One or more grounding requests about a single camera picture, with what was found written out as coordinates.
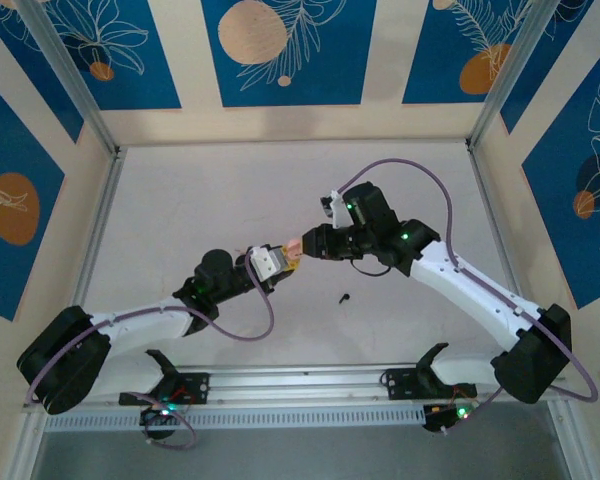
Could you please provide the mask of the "controller board green light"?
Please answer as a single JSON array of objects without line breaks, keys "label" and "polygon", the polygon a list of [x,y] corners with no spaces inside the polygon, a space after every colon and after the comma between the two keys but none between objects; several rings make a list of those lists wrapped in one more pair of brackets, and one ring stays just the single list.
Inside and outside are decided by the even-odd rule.
[{"label": "controller board green light", "polygon": [[140,412],[139,425],[148,441],[162,441],[171,437],[175,417],[168,409],[150,406]]},{"label": "controller board green light", "polygon": [[477,409],[477,404],[432,404],[424,406],[423,428],[431,433],[446,434],[459,422],[468,419]]}]

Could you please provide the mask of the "long aluminium base rail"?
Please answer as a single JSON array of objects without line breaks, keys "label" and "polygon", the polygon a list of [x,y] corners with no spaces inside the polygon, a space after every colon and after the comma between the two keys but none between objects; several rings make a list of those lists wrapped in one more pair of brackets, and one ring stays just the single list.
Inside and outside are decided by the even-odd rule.
[{"label": "long aluminium base rail", "polygon": [[175,366],[157,350],[139,357],[117,357],[102,364],[70,365],[59,362],[28,367],[26,403],[38,402],[50,415],[63,414],[83,403],[118,404],[121,393],[151,401],[147,393],[170,373],[208,373],[205,405],[322,405],[391,401],[380,377],[392,368],[429,368],[447,385],[474,384],[481,399],[498,388],[492,366],[482,358],[462,361],[454,375],[446,377],[421,362],[290,367],[193,367]]}]

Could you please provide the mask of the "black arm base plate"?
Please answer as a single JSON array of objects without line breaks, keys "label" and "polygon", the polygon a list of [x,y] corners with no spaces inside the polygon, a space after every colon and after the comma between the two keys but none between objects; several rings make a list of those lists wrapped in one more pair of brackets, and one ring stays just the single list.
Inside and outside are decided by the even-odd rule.
[{"label": "black arm base plate", "polygon": [[444,384],[429,368],[392,368],[383,372],[381,384],[386,388],[390,400],[450,400],[454,394],[474,398],[474,384]]},{"label": "black arm base plate", "polygon": [[121,393],[121,406],[149,405],[156,401],[169,407],[180,405],[205,405],[209,393],[208,373],[170,373],[147,393],[151,401],[139,399],[128,392]]}]

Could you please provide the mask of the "aluminium table side rail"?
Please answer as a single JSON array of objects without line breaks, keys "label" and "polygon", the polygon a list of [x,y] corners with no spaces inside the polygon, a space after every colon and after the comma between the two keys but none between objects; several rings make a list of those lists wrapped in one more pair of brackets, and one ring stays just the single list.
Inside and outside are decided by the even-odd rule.
[{"label": "aluminium table side rail", "polygon": [[69,305],[82,305],[87,297],[99,250],[115,200],[127,151],[127,148],[118,147],[115,155],[111,158],[109,170],[101,189],[97,210],[89,230],[86,249],[69,300]]},{"label": "aluminium table side rail", "polygon": [[529,281],[524,278],[518,262],[513,231],[488,165],[469,140],[466,141],[466,149],[489,218],[506,283],[515,294],[544,305],[532,292]]}]

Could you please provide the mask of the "blue floral wall panel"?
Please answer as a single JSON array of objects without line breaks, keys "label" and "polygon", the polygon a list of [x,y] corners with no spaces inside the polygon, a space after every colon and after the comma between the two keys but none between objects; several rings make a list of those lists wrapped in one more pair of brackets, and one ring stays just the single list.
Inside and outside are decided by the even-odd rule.
[{"label": "blue floral wall panel", "polygon": [[600,59],[522,164],[577,307],[600,298]]},{"label": "blue floral wall panel", "polygon": [[101,110],[181,107],[148,0],[44,0],[42,7]]},{"label": "blue floral wall panel", "polygon": [[226,108],[357,105],[377,0],[201,0]]},{"label": "blue floral wall panel", "polygon": [[0,95],[0,316],[12,321],[64,173]]},{"label": "blue floral wall panel", "polygon": [[402,103],[482,101],[537,0],[429,0]]}]

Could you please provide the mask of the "short aluminium frame post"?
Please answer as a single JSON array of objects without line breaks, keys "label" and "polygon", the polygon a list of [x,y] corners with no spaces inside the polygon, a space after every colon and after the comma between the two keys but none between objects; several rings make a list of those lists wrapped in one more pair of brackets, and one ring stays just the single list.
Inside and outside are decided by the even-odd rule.
[{"label": "short aluminium frame post", "polygon": [[569,416],[566,413],[564,403],[559,400],[550,400],[547,405],[570,479],[580,480],[582,473],[580,454],[577,445],[574,443],[573,429],[569,423]]},{"label": "short aluminium frame post", "polygon": [[18,435],[13,448],[5,480],[31,480],[47,414],[42,410],[22,413],[18,424]]}]

